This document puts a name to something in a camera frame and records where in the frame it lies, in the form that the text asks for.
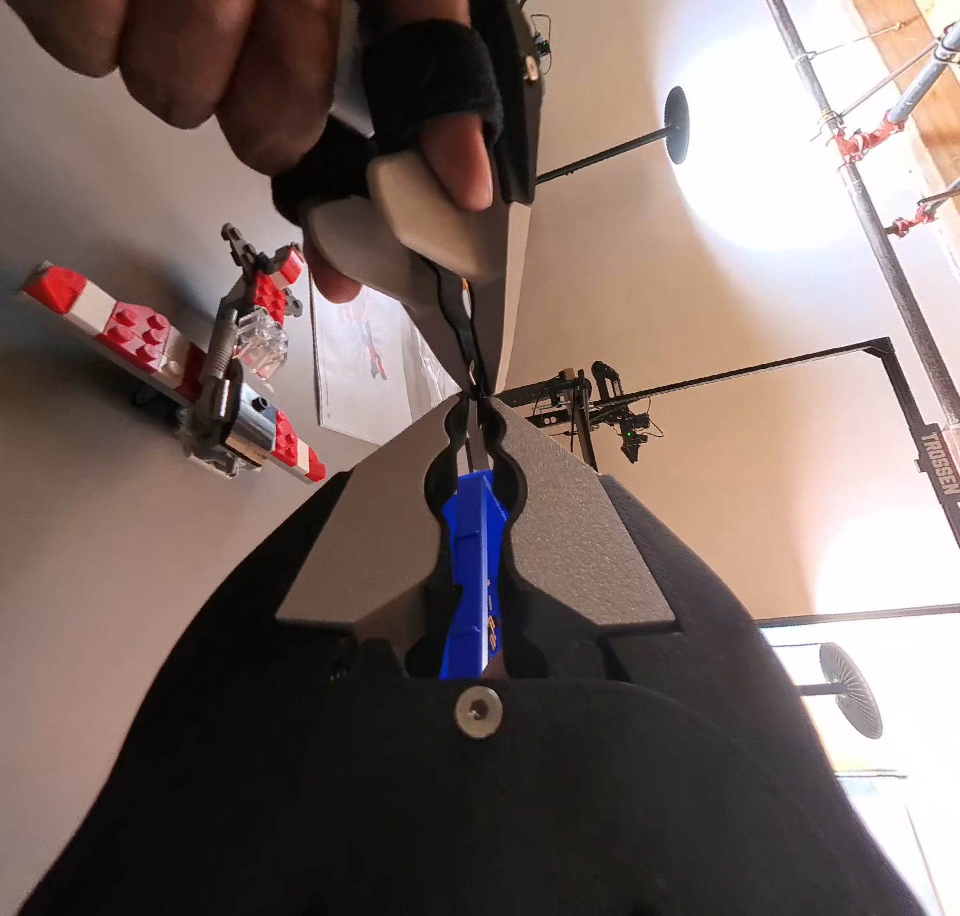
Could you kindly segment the black metal frame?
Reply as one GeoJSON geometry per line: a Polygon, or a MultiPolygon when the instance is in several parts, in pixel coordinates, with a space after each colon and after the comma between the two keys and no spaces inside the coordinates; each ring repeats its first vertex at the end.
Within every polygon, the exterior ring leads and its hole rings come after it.
{"type": "Polygon", "coordinates": [[[596,361],[589,372],[563,370],[544,381],[505,390],[497,397],[511,408],[529,408],[531,413],[527,420],[538,429],[549,430],[563,426],[570,441],[579,442],[582,459],[595,471],[599,471],[592,437],[598,428],[608,426],[616,430],[621,453],[631,464],[638,461],[642,446],[651,438],[661,438],[664,435],[650,418],[649,409],[636,410],[633,408],[635,404],[644,403],[650,406],[656,396],[857,353],[872,357],[880,363],[907,426],[911,442],[915,446],[918,471],[928,480],[953,539],[958,541],[958,429],[944,429],[936,423],[925,421],[894,344],[888,337],[822,349],[630,393],[624,390],[621,377],[613,367],[596,361]]]}

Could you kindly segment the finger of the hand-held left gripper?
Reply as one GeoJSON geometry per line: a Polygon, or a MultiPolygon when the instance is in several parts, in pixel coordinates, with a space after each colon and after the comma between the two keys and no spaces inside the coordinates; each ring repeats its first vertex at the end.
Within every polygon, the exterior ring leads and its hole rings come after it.
{"type": "Polygon", "coordinates": [[[437,263],[410,265],[413,300],[404,303],[418,331],[458,387],[470,396],[466,365],[481,367],[470,284],[437,263]]]}
{"type": "Polygon", "coordinates": [[[473,324],[492,394],[504,388],[510,367],[531,215],[523,203],[455,214],[450,268],[474,291],[473,324]]]}

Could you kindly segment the red grey brick plane model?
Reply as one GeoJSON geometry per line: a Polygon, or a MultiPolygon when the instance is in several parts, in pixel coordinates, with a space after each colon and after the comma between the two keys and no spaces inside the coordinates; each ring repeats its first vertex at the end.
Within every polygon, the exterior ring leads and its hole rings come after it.
{"type": "Polygon", "coordinates": [[[268,385],[289,355],[284,322],[304,312],[293,288],[307,273],[302,248],[261,252],[260,271],[241,272],[222,297],[202,348],[162,313],[118,300],[82,274],[38,265],[21,294],[81,333],[141,381],[134,403],[174,426],[192,462],[233,479],[273,464],[314,485],[328,475],[288,416],[255,388],[268,385]]]}

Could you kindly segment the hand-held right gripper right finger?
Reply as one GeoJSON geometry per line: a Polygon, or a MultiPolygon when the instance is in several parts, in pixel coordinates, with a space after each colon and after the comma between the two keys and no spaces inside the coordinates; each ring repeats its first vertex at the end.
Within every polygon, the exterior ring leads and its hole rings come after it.
{"type": "Polygon", "coordinates": [[[668,633],[676,616],[600,476],[497,398],[481,419],[508,514],[498,569],[504,668],[515,679],[605,676],[617,636],[668,633]]]}

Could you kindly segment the blue plastic bin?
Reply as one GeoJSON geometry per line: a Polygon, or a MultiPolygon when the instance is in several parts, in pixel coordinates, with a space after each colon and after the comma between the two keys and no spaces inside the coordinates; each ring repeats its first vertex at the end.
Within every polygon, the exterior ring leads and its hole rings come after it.
{"type": "Polygon", "coordinates": [[[493,475],[487,468],[460,476],[441,509],[460,593],[439,671],[444,680],[480,677],[502,649],[498,570],[508,513],[493,492],[493,475]]]}

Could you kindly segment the person's left hand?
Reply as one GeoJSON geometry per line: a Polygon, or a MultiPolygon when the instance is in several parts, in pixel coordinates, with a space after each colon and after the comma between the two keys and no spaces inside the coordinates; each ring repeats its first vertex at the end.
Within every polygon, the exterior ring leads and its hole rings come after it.
{"type": "MultiPolygon", "coordinates": [[[[169,126],[215,117],[239,160],[274,178],[320,140],[333,104],[343,0],[4,0],[33,39],[89,78],[119,70],[169,126]]],[[[469,0],[351,0],[381,33],[469,26],[469,0]]]]}

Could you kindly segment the black pipe with red clamps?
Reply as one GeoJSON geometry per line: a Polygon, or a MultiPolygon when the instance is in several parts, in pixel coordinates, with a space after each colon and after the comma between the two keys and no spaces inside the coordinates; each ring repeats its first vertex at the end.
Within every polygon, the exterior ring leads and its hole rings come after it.
{"type": "Polygon", "coordinates": [[[881,217],[859,173],[857,161],[847,153],[850,147],[844,139],[843,120],[829,103],[785,0],[764,1],[794,64],[799,80],[817,106],[821,123],[829,131],[830,137],[827,144],[834,151],[837,174],[843,182],[858,223],[894,298],[896,308],[937,398],[947,427],[957,429],[959,424],[957,387],[904,268],[890,244],[889,236],[884,233],[881,217]]]}

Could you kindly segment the grey desk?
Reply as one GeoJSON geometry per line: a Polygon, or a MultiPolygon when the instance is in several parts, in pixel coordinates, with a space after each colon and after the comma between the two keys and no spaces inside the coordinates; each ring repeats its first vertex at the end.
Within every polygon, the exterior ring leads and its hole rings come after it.
{"type": "Polygon", "coordinates": [[[96,799],[153,677],[224,577],[315,490],[227,480],[131,405],[138,381],[31,298],[38,263],[205,345],[237,226],[302,238],[215,121],[175,130],[60,66],[2,5],[2,914],[96,799]]]}

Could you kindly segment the instruction booklet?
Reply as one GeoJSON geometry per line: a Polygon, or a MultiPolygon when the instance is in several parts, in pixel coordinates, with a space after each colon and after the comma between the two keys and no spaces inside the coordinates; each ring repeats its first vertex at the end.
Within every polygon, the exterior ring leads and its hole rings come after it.
{"type": "Polygon", "coordinates": [[[336,304],[311,287],[318,422],[375,446],[460,387],[402,305],[368,287],[336,304]]]}

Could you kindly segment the black disc lamp stand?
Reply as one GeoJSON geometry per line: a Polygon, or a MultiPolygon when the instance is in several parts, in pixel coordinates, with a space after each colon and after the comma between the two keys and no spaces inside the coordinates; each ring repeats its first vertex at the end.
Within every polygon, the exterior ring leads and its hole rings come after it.
{"type": "Polygon", "coordinates": [[[883,735],[882,713],[877,699],[852,658],[839,645],[819,645],[822,681],[797,685],[801,697],[832,697],[846,721],[863,737],[878,740],[883,735]]]}
{"type": "Polygon", "coordinates": [[[660,129],[540,174],[536,177],[535,184],[540,186],[555,179],[568,177],[588,167],[656,142],[666,144],[667,154],[674,165],[683,164],[688,157],[690,147],[690,109],[686,97],[681,87],[673,87],[666,98],[663,114],[664,125],[660,129]]]}

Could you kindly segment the wooden beam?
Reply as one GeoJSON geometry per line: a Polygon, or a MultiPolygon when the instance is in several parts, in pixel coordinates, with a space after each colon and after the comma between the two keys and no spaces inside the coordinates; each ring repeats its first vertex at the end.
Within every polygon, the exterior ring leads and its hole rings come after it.
{"type": "MultiPolygon", "coordinates": [[[[958,20],[958,0],[847,0],[887,74],[906,64],[958,20]]],[[[959,172],[958,64],[949,65],[906,120],[935,191],[959,172]]]]}

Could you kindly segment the silver pipe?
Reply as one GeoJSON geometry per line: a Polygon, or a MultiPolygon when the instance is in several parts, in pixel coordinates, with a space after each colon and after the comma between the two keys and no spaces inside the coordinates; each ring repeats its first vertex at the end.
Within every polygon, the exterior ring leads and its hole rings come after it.
{"type": "Polygon", "coordinates": [[[900,94],[894,106],[886,112],[885,122],[892,126],[902,127],[944,72],[958,62],[959,21],[955,21],[943,31],[924,67],[918,71],[906,90],[900,94]]]}

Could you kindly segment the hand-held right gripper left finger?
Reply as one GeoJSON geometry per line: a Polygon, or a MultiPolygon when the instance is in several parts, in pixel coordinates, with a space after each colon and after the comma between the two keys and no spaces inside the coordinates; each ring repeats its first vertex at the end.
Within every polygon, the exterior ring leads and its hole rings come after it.
{"type": "Polygon", "coordinates": [[[447,398],[354,467],[277,610],[284,633],[384,640],[408,675],[438,678],[460,598],[442,507],[470,405],[447,398]]]}

